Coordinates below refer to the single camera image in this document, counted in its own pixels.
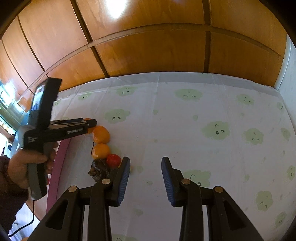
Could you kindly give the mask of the dark sleeve forearm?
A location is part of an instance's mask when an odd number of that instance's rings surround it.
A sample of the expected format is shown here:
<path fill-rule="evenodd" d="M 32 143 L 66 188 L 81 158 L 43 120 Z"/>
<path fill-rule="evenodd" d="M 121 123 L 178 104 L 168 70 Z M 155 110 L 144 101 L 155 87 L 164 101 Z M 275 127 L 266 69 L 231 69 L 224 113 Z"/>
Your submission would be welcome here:
<path fill-rule="evenodd" d="M 17 212 L 28 200 L 27 189 L 22 189 L 16 185 L 8 175 L 9 158 L 1 156 L 1 226 L 6 233 L 9 233 L 13 222 L 16 219 Z"/>

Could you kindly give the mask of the person's left hand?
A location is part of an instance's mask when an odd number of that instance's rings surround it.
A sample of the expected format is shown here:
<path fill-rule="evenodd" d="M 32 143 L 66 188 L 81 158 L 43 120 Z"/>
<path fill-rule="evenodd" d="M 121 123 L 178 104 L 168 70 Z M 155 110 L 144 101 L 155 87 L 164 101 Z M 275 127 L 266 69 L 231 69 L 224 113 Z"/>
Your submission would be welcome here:
<path fill-rule="evenodd" d="M 7 168 L 10 179 L 22 189 L 29 188 L 28 181 L 28 164 L 43 164 L 45 166 L 46 177 L 53 172 L 54 160 L 56 157 L 56 148 L 59 147 L 57 142 L 52 143 L 53 147 L 50 150 L 49 156 L 35 150 L 18 150 L 10 159 Z"/>

